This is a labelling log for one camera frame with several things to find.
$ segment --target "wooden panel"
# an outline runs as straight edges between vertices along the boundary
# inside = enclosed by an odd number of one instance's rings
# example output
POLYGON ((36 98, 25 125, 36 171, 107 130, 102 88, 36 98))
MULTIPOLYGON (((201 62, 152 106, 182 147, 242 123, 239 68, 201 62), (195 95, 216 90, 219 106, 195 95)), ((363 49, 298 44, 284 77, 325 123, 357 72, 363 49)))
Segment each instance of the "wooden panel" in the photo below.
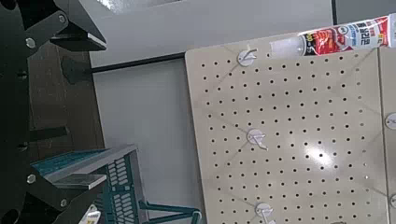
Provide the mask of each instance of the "wooden panel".
MULTIPOLYGON (((56 46, 46 44, 29 59, 30 93, 36 129, 67 126, 64 78, 56 46)), ((70 136, 38 141, 39 159, 73 150, 70 136)))
POLYGON ((70 134, 31 143, 32 161, 104 147, 93 81, 70 85, 62 73, 60 55, 89 62, 87 52, 69 52, 51 43, 29 58, 31 130, 66 126, 70 134))
MULTIPOLYGON (((77 62, 90 63, 87 52, 71 52, 62 48, 57 50, 61 61, 63 56, 68 56, 77 62)), ((65 79, 64 99, 68 128, 73 136, 75 149, 104 147, 92 75, 89 81, 81 81, 75 85, 69 84, 65 79)))

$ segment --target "pegboard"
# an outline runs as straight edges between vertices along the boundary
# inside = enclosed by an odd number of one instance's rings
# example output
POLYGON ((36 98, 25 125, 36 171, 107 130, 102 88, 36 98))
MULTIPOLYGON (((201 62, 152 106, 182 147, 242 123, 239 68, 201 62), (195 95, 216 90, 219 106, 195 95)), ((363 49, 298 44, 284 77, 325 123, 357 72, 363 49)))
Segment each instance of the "pegboard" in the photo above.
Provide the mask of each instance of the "pegboard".
POLYGON ((285 37, 187 52, 208 223, 388 223, 377 49, 272 59, 285 37))

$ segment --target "plastic crate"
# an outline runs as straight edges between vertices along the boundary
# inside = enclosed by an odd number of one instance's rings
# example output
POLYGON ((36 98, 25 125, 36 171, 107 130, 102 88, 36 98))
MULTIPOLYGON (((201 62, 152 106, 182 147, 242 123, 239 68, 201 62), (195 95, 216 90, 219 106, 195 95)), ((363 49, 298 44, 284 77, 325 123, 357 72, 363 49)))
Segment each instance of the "plastic crate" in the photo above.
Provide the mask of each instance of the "plastic crate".
POLYGON ((32 163, 31 165, 35 169, 37 169, 37 171, 41 175, 44 176, 62 170, 63 168, 76 164, 79 161, 87 160, 88 158, 96 156, 104 151, 106 151, 106 149, 93 150, 93 151, 68 152, 60 156, 46 159, 44 161, 38 161, 32 163))
POLYGON ((108 180, 103 200, 107 224, 139 223, 131 167, 129 154, 106 167, 108 180))
MULTIPOLYGON (((117 159, 107 161, 106 165, 97 167, 95 171, 92 171, 93 174, 107 175, 103 193, 99 194, 93 202, 98 210, 102 212, 100 223, 139 223, 137 215, 138 204, 134 194, 133 170, 131 166, 131 153, 135 147, 132 147, 132 145, 128 147, 133 149, 114 150, 119 155, 117 159)), ((102 153, 109 154, 109 150, 112 149, 69 152, 44 161, 35 162, 32 166, 41 175, 50 175, 79 162, 83 163, 86 160, 93 160, 94 157, 99 157, 102 153)))

